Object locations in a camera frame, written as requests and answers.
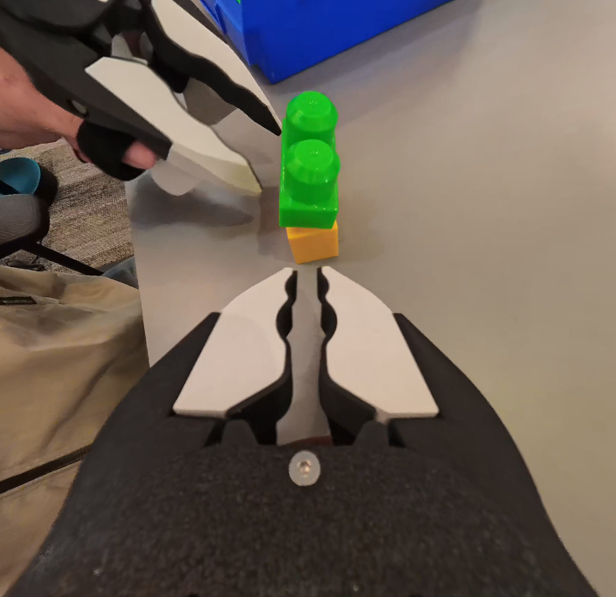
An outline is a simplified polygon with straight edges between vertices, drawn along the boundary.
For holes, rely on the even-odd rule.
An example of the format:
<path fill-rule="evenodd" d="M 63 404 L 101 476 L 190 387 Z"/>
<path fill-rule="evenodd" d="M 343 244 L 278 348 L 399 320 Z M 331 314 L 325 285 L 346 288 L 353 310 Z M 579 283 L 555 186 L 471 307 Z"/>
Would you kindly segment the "yellow toy block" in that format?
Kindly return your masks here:
<path fill-rule="evenodd" d="M 337 222 L 330 229 L 287 227 L 286 232 L 293 258 L 299 265 L 339 255 Z"/>

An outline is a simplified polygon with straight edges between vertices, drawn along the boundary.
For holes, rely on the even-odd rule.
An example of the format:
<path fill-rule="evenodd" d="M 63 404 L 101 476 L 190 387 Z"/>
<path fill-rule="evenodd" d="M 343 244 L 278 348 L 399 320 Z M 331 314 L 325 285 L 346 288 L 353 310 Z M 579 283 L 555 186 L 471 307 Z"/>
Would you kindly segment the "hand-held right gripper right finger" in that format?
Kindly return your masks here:
<path fill-rule="evenodd" d="M 436 417 L 436 401 L 391 309 L 334 268 L 319 272 L 322 305 L 334 316 L 325 344 L 332 382 L 375 409 L 379 421 Z"/>

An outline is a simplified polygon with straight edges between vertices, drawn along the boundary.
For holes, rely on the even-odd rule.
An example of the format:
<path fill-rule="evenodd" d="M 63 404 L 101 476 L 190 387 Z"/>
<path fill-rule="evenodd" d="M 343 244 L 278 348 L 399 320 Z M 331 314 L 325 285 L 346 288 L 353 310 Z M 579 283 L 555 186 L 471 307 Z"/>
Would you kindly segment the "green double toy block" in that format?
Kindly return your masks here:
<path fill-rule="evenodd" d="M 305 91 L 288 104 L 281 128 L 279 224 L 328 230 L 338 211 L 341 160 L 338 111 L 323 93 Z"/>

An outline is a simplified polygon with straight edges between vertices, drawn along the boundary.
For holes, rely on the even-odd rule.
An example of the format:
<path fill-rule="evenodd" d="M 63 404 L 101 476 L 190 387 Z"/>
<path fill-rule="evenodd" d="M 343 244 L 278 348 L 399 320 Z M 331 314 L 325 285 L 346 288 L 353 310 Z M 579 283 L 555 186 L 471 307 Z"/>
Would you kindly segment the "dark chair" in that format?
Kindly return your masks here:
<path fill-rule="evenodd" d="M 102 276 L 102 271 L 42 244 L 57 193 L 56 176 L 34 160 L 1 160 L 1 258 L 22 250 L 86 276 Z"/>

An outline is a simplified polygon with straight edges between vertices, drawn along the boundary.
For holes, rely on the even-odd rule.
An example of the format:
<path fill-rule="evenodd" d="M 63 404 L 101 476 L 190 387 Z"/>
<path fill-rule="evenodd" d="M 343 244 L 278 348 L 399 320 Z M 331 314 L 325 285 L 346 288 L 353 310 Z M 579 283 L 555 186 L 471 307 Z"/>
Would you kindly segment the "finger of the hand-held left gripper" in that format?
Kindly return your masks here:
<path fill-rule="evenodd" d="M 198 180 L 257 196 L 261 185 L 248 161 L 215 131 L 189 115 L 171 88 L 140 62 L 104 57 L 86 73 L 160 132 L 171 146 L 166 161 Z"/>
<path fill-rule="evenodd" d="M 150 14 L 150 40 L 162 62 L 281 134 L 281 121 L 251 71 L 190 0 L 150 0 Z"/>

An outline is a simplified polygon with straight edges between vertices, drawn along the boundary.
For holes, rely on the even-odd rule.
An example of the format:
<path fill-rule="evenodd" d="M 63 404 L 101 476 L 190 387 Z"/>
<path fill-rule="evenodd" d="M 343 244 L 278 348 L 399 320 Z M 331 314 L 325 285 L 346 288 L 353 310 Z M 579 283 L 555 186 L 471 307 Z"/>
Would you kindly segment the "blue plastic bin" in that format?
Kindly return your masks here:
<path fill-rule="evenodd" d="M 276 84 L 454 0 L 200 0 L 248 65 Z"/>

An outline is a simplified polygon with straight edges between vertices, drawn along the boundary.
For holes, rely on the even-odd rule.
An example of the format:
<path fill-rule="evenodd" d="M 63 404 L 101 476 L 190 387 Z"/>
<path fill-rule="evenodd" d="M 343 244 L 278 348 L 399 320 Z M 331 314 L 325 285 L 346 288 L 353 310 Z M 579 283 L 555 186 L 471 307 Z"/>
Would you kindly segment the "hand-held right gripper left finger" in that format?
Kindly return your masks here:
<path fill-rule="evenodd" d="M 230 416 L 280 381 L 295 300 L 296 271 L 283 268 L 226 305 L 174 403 L 174 413 Z"/>

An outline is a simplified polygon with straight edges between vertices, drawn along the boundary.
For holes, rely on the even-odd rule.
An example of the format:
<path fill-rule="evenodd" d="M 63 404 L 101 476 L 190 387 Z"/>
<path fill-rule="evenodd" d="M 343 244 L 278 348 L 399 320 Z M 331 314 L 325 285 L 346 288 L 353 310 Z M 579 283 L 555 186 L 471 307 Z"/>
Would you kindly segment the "person's left hand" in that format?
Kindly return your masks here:
<path fill-rule="evenodd" d="M 64 139 L 81 161 L 120 180 L 133 179 L 158 161 L 158 156 L 139 141 L 83 125 L 83 118 L 41 94 L 26 70 L 1 49 L 1 149 L 22 149 Z"/>

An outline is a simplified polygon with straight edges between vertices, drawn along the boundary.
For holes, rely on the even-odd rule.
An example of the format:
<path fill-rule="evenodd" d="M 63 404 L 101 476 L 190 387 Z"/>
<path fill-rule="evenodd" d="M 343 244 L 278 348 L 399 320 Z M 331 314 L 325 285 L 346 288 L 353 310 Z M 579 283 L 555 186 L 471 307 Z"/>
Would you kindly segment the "person's beige trousers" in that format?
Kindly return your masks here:
<path fill-rule="evenodd" d="M 136 287 L 1 267 L 1 573 L 26 565 L 83 450 L 147 371 Z"/>

